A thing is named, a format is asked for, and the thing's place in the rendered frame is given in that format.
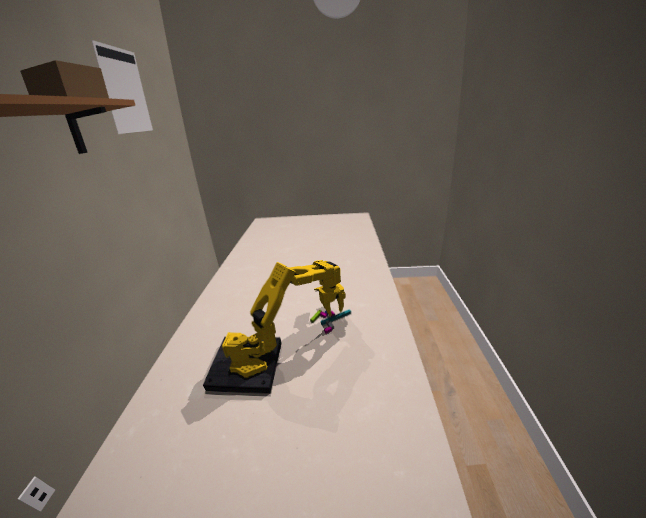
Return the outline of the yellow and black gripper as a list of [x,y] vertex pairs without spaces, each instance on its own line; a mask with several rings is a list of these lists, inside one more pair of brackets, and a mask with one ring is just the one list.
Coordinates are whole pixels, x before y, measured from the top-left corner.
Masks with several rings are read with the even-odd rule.
[[334,302],[335,299],[337,299],[338,302],[338,307],[339,311],[342,312],[343,307],[344,307],[344,300],[346,297],[346,293],[344,292],[344,287],[341,286],[340,284],[337,284],[334,288],[327,288],[324,286],[315,288],[315,290],[319,291],[319,299],[324,306],[325,310],[329,314],[329,316],[332,316],[331,314],[331,307],[330,307],[330,302]]

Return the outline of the turquoise rod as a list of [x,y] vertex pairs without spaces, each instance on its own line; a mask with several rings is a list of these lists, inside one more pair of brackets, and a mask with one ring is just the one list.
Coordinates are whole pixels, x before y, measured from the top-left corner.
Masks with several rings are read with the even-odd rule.
[[344,312],[341,312],[341,313],[339,313],[339,314],[336,314],[336,315],[334,315],[334,316],[331,316],[331,317],[329,317],[329,318],[326,318],[326,319],[324,319],[324,320],[321,320],[321,324],[322,324],[322,325],[325,325],[325,324],[326,324],[326,321],[328,321],[328,320],[332,322],[332,321],[334,321],[334,320],[337,320],[337,319],[339,319],[339,318],[341,318],[341,317],[344,317],[344,316],[346,316],[346,315],[349,315],[349,314],[351,314],[351,310],[350,310],[350,309],[348,309],[348,310],[346,310],[346,311],[344,311]]

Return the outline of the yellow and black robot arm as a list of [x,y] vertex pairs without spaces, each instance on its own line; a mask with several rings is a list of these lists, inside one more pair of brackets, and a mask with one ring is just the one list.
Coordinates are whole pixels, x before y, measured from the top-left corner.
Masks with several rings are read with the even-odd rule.
[[[244,378],[267,370],[267,363],[257,357],[271,352],[277,346],[273,320],[290,283],[298,286],[319,280],[320,285],[334,288],[341,282],[340,267],[330,261],[318,260],[314,261],[313,265],[286,267],[276,263],[250,311],[254,319],[251,324],[257,333],[250,337],[242,333],[230,333],[224,345],[227,355],[230,355],[232,360],[230,371],[237,372]],[[302,276],[298,276],[301,274]],[[268,305],[265,313],[263,308],[266,303]],[[249,355],[256,358],[249,358]]]

